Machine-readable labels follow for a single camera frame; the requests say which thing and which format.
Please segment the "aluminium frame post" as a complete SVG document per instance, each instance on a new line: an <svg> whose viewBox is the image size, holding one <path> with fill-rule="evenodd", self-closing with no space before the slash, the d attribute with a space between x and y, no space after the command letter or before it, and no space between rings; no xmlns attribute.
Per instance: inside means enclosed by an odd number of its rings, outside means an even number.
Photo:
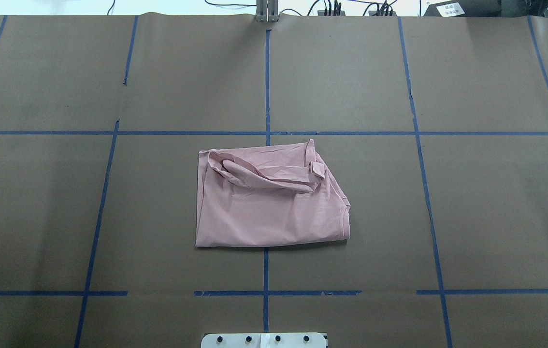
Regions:
<svg viewBox="0 0 548 348"><path fill-rule="evenodd" d="M257 0L255 20L259 23L278 22L280 18L278 0Z"/></svg>

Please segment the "pink printed t-shirt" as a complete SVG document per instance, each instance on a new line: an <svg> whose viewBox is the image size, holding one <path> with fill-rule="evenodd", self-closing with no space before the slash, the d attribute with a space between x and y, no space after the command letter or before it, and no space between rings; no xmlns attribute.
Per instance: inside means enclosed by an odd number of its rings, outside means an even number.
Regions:
<svg viewBox="0 0 548 348"><path fill-rule="evenodd" d="M312 139L199 152L196 247L344 241L350 207Z"/></svg>

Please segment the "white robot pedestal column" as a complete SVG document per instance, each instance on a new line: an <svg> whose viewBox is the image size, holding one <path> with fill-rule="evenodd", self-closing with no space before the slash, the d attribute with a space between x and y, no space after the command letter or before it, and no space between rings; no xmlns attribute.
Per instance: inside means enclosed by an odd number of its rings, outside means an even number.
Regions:
<svg viewBox="0 0 548 348"><path fill-rule="evenodd" d="M201 348L327 348L327 334L295 333L219 333L207 334Z"/></svg>

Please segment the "black box with label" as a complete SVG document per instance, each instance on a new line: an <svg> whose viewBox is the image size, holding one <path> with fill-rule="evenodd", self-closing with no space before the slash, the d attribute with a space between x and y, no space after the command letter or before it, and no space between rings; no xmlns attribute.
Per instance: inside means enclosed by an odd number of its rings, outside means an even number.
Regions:
<svg viewBox="0 0 548 348"><path fill-rule="evenodd" d="M543 17L548 0L423 0L421 17Z"/></svg>

